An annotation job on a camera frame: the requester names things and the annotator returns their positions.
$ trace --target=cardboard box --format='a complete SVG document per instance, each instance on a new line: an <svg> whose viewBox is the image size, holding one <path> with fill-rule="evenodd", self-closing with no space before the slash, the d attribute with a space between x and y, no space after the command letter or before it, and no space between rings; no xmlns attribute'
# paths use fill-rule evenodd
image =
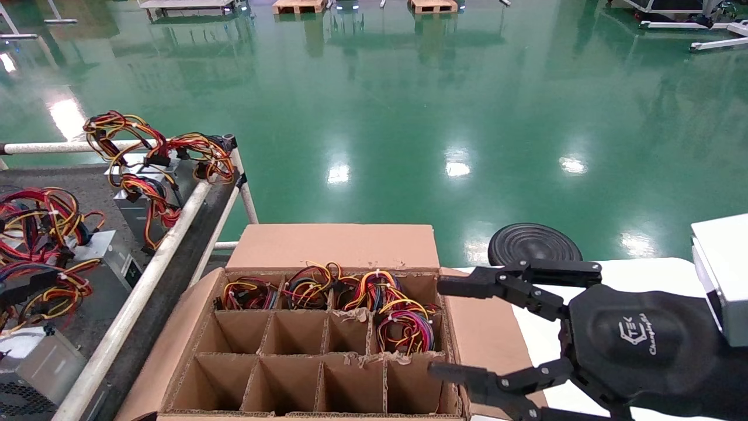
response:
<svg viewBox="0 0 748 421"><path fill-rule="evenodd" d="M380 353L365 310L215 311L213 300L239 276L283 287L307 261L336 261L346 274L387 270L405 293L436 303L435 351ZM511 306L498 299L440 297L429 225L250 225L225 269L187 290L172 312L117 421L228 421L267 417L458 420L506 418L473 405L465 391L428 375L432 361L498 373L531 365ZM541 393L533 399L545 406Z"/></svg>

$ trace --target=power supply fan grill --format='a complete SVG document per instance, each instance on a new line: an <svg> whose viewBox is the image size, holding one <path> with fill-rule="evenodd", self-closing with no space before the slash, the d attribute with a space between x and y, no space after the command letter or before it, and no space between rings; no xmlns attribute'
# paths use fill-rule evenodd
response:
<svg viewBox="0 0 748 421"><path fill-rule="evenodd" d="M33 387L15 382L0 383L0 414L3 417L44 414L55 412L55 408L55 404Z"/></svg>

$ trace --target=black robotic claw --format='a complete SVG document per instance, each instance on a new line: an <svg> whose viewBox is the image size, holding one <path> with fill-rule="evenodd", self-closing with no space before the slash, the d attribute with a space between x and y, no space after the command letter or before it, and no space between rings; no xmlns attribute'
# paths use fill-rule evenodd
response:
<svg viewBox="0 0 748 421"><path fill-rule="evenodd" d="M748 420L748 348L731 348L705 299L653 291L630 293L601 284L594 262L520 261L443 276L441 294L499 297L545 319L561 319L561 358L507 375L433 363L429 372L461 384L472 402L499 407L514 421L608 420L538 408L525 395L567 380L611 413L630 407L677 417ZM563 298L534 284L586 288Z"/></svg>
<svg viewBox="0 0 748 421"><path fill-rule="evenodd" d="M437 289L443 295L499 297L544 319L565 317L563 298L535 283L589 288L601 282L600 264L588 261L530 260L502 268L476 267L468 277L442 276Z"/></svg>
<svg viewBox="0 0 748 421"><path fill-rule="evenodd" d="M517 421L610 421L606 417L551 408L538 408L526 393L566 382L573 370L566 359L553 361L510 375L499 376L486 369L449 363L430 363L429 373L443 381L462 385L473 403L501 408ZM544 378L547 382L537 380Z"/></svg>

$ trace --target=wire bundle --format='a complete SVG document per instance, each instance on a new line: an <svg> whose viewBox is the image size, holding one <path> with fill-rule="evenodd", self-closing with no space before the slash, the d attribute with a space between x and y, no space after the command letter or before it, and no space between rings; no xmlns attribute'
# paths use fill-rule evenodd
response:
<svg viewBox="0 0 748 421"><path fill-rule="evenodd" d="M426 312L396 310L377 326L381 351L402 351L405 355L434 350L434 330Z"/></svg>
<svg viewBox="0 0 748 421"><path fill-rule="evenodd" d="M89 216L100 218L93 231L85 220ZM6 261L31 261L46 263L57 258L63 250L76 244L85 245L91 234L104 225L104 214L95 210L83 214L78 199L69 191L58 187L19 189L0 198L2 236L15 240L22 247L0 241L0 264Z"/></svg>
<svg viewBox="0 0 748 421"><path fill-rule="evenodd" d="M333 285L357 280L352 276L343 276L343 268L334 261L324 266L314 262L308 263L309 266L301 269L286 283L288 289L283 293L290 309L327 309L328 296Z"/></svg>
<svg viewBox="0 0 748 421"><path fill-rule="evenodd" d="M163 157L168 156L164 135L149 126L137 115L123 115L110 110L105 114L95 115L86 120L83 123L83 131L86 133L86 142L104 161L110 163L110 166L115 163L120 166L128 166L124 162L123 155L141 147L135 144L120 151L111 141L121 131L126 131L135 136L146 149L151 149ZM153 138L156 141L156 147L153 148L143 135Z"/></svg>
<svg viewBox="0 0 748 421"><path fill-rule="evenodd" d="M408 298L397 277L383 270L365 274L358 283L344 284L352 291L352 297L342 306L343 310L366 308L384 318L377 326L381 351L402 351L410 355L434 350L431 316L437 312L437 306L421 305ZM344 297L345 291L342 291L339 306Z"/></svg>
<svg viewBox="0 0 748 421"><path fill-rule="evenodd" d="M84 261L69 269L62 269L49 264L16 262L0 268L0 286L6 288L7 282L21 276L49 271L56 276L57 285L40 292L22 305L18 310L9 304L0 312L0 333L12 333L29 325L41 321L51 320L67 315L68 321L75 310L81 305L83 298L90 296L94 290L82 274L99 265L99 259ZM15 326L3 332L7 322L15 320Z"/></svg>
<svg viewBox="0 0 748 421"><path fill-rule="evenodd" d="M180 206L171 205L167 201L167 193L163 184L148 177L141 177L134 174L124 174L120 183L122 189L128 193L128 197L139 197L140 194L150 199L150 206L145 220L143 230L143 239L146 247L155 250L161 244L163 237L154 240L150 237L150 226L155 218L161 219L161 224L166 228L171 228L177 223L182 214Z"/></svg>
<svg viewBox="0 0 748 421"><path fill-rule="evenodd" d="M208 182L220 181L230 183L233 181L234 166L230 153L219 136L206 136L202 133L187 133L169 140L166 144L168 151L177 151L179 156L197 161L192 174L196 178L208 180ZM198 157L192 157L189 151L195 152ZM148 153L151 158L157 150Z"/></svg>
<svg viewBox="0 0 748 421"><path fill-rule="evenodd" d="M154 240L150 237L150 226L152 220L159 218L165 228L171 228L177 223L184 205L179 194L179 186L174 178L160 166L169 166L171 158L169 153L176 151L181 160L194 160L197 162L193 170L195 178L207 180L209 183L221 182L231 183L234 177L234 166L230 158L230 150L234 145L226 145L220 136L206 136L202 133L187 133L172 139L166 139L158 130L153 129L148 123L137 115L121 114L109 111L105 114L96 115L86 120L83 125L86 133L86 141L104 161L109 163L108 181L113 187L121 187L128 193L128 199L137 200L140 194L150 199L150 207L143 233L145 242L144 251L155 251L163 238ZM120 132L128 132L140 140L140 144L134 144L120 150L114 143L114 137ZM153 138L156 145L151 146L147 137ZM143 165L160 172L168 182L177 203L169 203L167 186L161 182L126 172L139 163L128 163L124 156L141 147L149 151L143 160ZM114 180L114 167L119 170L120 181Z"/></svg>
<svg viewBox="0 0 748 421"><path fill-rule="evenodd" d="M278 289L273 284L250 276L226 284L221 296L226 310L268 310L277 300Z"/></svg>

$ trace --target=green epoxy floor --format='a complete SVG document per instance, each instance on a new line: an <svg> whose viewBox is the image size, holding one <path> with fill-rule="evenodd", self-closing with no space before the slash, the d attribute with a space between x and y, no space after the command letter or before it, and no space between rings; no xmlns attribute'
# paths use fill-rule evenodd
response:
<svg viewBox="0 0 748 421"><path fill-rule="evenodd" d="M690 223L748 205L748 50L692 55L728 35L639 31L604 0L437 19L362 0L300 22L268 0L156 24L135 1L58 0L80 20L64 27L40 24L44 0L2 1L49 50L0 45L16 68L0 67L0 142L74 139L108 109L235 133L261 222L432 224L442 264L465 266L513 222L587 259L689 258ZM236 206L222 240L245 223Z"/></svg>

